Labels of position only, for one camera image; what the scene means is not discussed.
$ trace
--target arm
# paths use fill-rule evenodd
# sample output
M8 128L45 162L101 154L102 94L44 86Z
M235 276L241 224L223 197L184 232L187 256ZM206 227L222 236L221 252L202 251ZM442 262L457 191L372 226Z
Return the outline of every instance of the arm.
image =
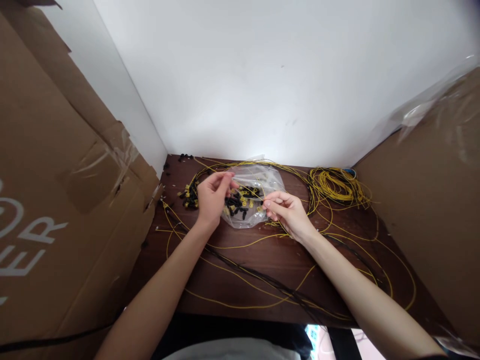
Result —
M115 322L96 360L150 359L164 335L197 260L220 223L232 172L217 172L198 186L199 215L163 266Z
M300 199L276 191L265 197L267 215L280 220L333 283L370 341L387 359L418 359L445 353L393 299L363 276L308 219Z

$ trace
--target cardboard sheet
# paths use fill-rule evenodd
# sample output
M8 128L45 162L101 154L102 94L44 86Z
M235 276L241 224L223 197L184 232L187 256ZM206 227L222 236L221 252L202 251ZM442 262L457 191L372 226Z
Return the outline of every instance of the cardboard sheet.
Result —
M161 191L36 8L0 4L0 343L110 322ZM88 359L105 332L5 358Z

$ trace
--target hand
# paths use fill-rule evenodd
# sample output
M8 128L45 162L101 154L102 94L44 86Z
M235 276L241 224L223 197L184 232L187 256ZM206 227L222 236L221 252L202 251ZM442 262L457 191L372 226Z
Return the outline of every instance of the hand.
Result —
M232 180L233 172L215 172L198 185L197 222L217 227L220 215L225 206L225 198L231 196L230 189L238 189L239 185Z
M310 222L300 199L283 191L275 191L263 199L263 209L273 221L280 221L285 230L300 244L318 232Z

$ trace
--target person's left hand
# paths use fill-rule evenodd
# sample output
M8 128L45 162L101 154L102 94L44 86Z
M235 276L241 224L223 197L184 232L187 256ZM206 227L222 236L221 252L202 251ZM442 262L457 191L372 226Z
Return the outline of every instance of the person's left hand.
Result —
M239 185L232 180L233 172L215 172L198 185L198 219L207 225L217 227L220 215L225 206L225 198L229 198L230 189L238 189Z

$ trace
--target floor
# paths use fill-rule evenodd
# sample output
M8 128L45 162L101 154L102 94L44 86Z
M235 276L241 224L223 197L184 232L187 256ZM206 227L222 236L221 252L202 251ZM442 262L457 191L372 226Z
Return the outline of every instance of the floor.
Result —
M313 350L310 354L311 360L335 360L332 343L324 326L309 324L305 331L313 345ZM362 359L385 360L362 330L352 329L352 331Z

